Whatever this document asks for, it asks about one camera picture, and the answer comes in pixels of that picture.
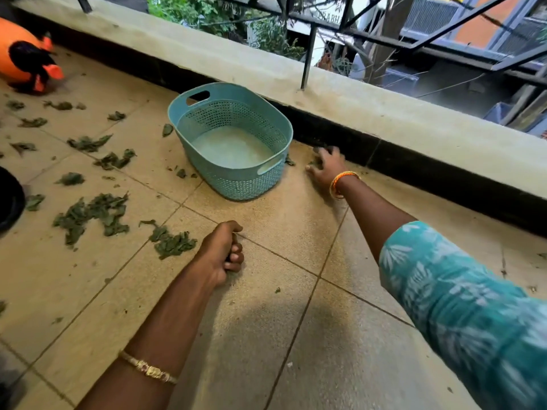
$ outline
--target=bracelet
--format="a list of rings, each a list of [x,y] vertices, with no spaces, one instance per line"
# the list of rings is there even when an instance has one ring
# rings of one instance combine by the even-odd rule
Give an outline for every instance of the bracelet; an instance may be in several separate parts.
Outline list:
[[[178,379],[170,375],[168,372],[161,371],[159,368],[151,366],[146,361],[138,360],[123,350],[118,353],[118,357],[133,365],[133,367],[135,367],[137,371],[144,373],[144,375],[148,377],[155,378],[156,380],[160,380],[163,383],[178,383]]]
[[[329,187],[329,193],[332,198],[335,198],[337,200],[341,200],[344,198],[344,196],[336,191],[336,185],[342,177],[345,177],[346,175],[354,175],[355,177],[361,179],[359,174],[357,174],[355,171],[344,171],[343,173],[339,173],[334,179],[332,180],[330,187]]]

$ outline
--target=blue plastic basket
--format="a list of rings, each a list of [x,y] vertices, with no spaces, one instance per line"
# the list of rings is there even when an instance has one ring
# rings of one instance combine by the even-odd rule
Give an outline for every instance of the blue plastic basket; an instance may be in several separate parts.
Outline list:
[[[188,98],[207,92],[207,99],[187,104]],[[233,200],[255,198],[281,178],[293,127],[281,112],[249,89],[232,83],[209,83],[178,96],[169,105],[168,116],[190,162],[224,197]],[[204,136],[220,127],[231,127],[252,136],[245,138],[260,144],[261,151],[265,150],[267,154],[253,153],[251,147],[241,147],[241,142],[234,142],[232,147],[229,139],[226,143],[218,136]],[[211,142],[205,152],[203,142],[208,138]]]

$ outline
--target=hand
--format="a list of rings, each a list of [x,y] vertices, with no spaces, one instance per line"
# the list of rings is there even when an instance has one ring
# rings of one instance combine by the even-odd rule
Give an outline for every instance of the hand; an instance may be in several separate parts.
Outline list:
[[[313,165],[306,165],[306,171],[317,182],[320,188],[329,191],[332,180],[336,178],[339,173],[346,171],[346,165],[344,164],[346,158],[340,154],[340,150],[337,146],[329,147],[332,153],[325,150],[325,148],[314,148],[321,158],[323,168],[318,168]]]
[[[215,230],[201,242],[201,247],[193,260],[199,269],[205,269],[211,274],[215,286],[226,282],[226,270],[239,272],[244,256],[241,243],[237,242],[236,232],[243,227],[236,221],[220,223]]]

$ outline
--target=concrete ledge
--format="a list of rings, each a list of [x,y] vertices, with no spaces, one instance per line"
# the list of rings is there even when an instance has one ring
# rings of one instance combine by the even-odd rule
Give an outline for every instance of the concrete ledge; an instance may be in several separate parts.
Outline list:
[[[248,87],[291,120],[295,138],[463,206],[547,235],[547,142],[311,68],[104,0],[20,0],[31,30],[176,91],[211,80]]]

